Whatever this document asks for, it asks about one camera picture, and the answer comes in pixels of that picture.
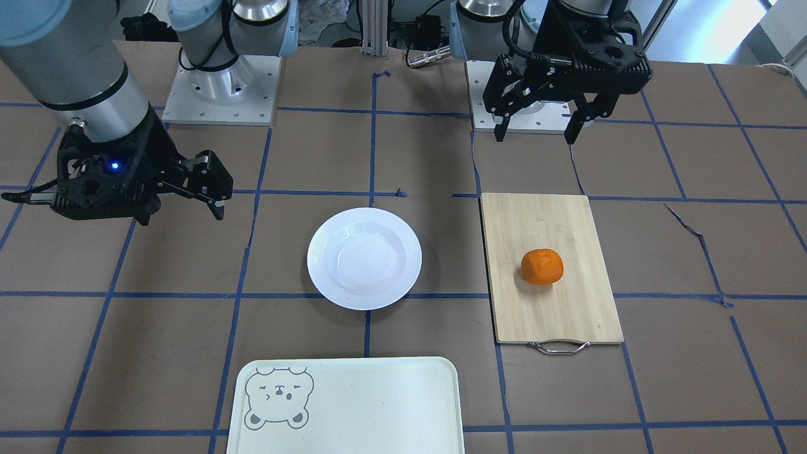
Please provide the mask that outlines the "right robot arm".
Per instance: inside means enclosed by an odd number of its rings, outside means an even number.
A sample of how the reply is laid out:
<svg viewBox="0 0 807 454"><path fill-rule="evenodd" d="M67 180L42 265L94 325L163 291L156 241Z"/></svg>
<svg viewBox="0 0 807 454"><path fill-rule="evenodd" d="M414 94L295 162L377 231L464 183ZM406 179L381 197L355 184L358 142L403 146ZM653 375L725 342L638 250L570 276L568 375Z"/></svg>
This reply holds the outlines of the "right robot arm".
<svg viewBox="0 0 807 454"><path fill-rule="evenodd" d="M210 149L184 157L164 123L269 124L279 70L299 43L297 1L170 1L178 74L159 115L109 37L112 1L3 1L2 61L64 127L57 176L15 204L141 225L178 194L224 218L233 177Z"/></svg>

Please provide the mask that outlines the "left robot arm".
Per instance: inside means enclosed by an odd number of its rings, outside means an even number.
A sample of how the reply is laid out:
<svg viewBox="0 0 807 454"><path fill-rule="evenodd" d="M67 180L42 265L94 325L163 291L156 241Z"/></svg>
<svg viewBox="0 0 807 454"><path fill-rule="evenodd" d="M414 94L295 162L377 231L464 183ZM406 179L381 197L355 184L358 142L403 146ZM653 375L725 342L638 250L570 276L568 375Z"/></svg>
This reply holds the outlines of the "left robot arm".
<svg viewBox="0 0 807 454"><path fill-rule="evenodd" d="M451 55L492 61L482 105L502 142L517 112L536 103L573 102L563 136L613 114L622 95L648 84L653 70L642 28L626 1L548 1L536 20L525 1L455 1Z"/></svg>

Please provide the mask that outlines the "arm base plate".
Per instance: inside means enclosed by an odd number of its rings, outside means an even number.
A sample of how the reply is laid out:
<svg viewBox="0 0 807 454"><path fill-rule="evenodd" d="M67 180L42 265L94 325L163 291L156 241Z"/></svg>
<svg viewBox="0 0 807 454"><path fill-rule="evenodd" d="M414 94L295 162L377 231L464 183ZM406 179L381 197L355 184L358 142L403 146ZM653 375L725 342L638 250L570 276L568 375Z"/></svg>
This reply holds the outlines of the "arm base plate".
<svg viewBox="0 0 807 454"><path fill-rule="evenodd" d="M241 55L218 72L176 72L161 119L166 124L271 126L282 57Z"/></svg>
<svg viewBox="0 0 807 454"><path fill-rule="evenodd" d="M467 61L468 94L472 107L473 129L476 132L493 132L495 121L486 111L482 92L494 68L492 61ZM512 117L508 132L562 134L571 119L573 103L536 102Z"/></svg>

